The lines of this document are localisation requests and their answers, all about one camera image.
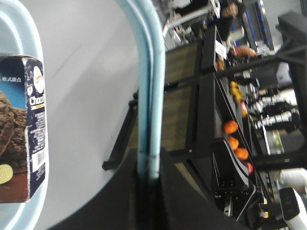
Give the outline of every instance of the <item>metal pole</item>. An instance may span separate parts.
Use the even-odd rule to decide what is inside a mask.
[[[191,21],[191,20],[193,20],[193,19],[195,19],[195,18],[198,18],[198,17],[200,17],[200,16],[204,16],[205,14],[211,12],[212,10],[213,10],[213,6],[212,6],[212,5],[210,5],[210,6],[205,6],[205,7],[203,7],[203,8],[200,8],[199,10],[193,11],[193,12],[191,12],[191,13],[189,13],[189,14],[187,14],[187,15],[181,17],[181,18],[178,18],[178,19],[175,19],[175,20],[173,20],[173,21],[171,21],[171,22],[168,22],[168,23],[165,24],[164,27],[163,27],[163,32],[162,32],[163,37],[166,36],[166,34],[167,34],[167,32],[168,32],[168,30],[169,30],[170,28],[173,28],[173,27],[175,27],[175,26],[181,25],[181,24],[183,24],[183,23],[186,23],[186,22],[188,22],[188,21]]]

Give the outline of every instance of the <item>black metal frame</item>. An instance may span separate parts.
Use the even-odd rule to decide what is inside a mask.
[[[244,65],[215,72],[215,34],[216,28],[209,28],[207,36],[204,37],[204,42],[198,42],[194,76],[165,84],[165,92],[191,87],[185,148],[171,151],[169,155],[174,162],[182,162],[185,165],[207,198],[212,198],[208,180],[210,180],[212,173],[210,142],[216,137],[216,114],[221,116],[222,122],[230,119],[237,121],[239,114],[233,111],[229,102],[229,95],[227,95],[220,79],[275,61],[286,61],[292,65],[306,66],[305,60],[295,58],[293,54],[307,51],[307,46],[285,51],[290,43],[286,41],[282,49],[274,56],[267,56]],[[138,94],[135,93],[135,99],[130,102],[129,111],[110,159],[103,164],[105,170],[116,168],[124,157],[136,119],[137,97]],[[261,187],[264,196],[271,203],[270,195],[260,177],[259,171],[306,167],[307,154],[304,151],[299,151],[266,156],[262,153],[255,130],[250,126],[248,118],[243,119],[242,122],[243,128],[239,127],[235,137],[252,154],[249,161],[254,165],[255,173],[250,179],[258,187]]]

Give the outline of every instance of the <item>light blue plastic basket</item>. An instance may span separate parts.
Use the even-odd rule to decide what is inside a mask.
[[[28,10],[17,0],[0,0],[0,52],[31,55],[43,62],[36,25]],[[46,138],[46,179],[29,203],[0,204],[1,230],[32,230],[41,213],[49,175]]]

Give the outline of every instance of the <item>chocolate cookie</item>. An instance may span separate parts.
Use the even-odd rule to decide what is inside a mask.
[[[0,156],[1,163],[12,166],[14,173],[27,171],[24,131],[26,127],[26,110],[12,108],[14,114],[14,132],[6,150]]]
[[[11,103],[0,91],[0,156],[8,146],[14,132],[14,114]]]
[[[0,160],[26,159],[24,130],[26,127],[27,113],[25,109],[12,108],[14,114],[14,132],[6,150]]]

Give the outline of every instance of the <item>chocolate cookie box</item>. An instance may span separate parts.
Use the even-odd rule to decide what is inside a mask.
[[[28,202],[45,179],[42,63],[0,55],[0,203]]]

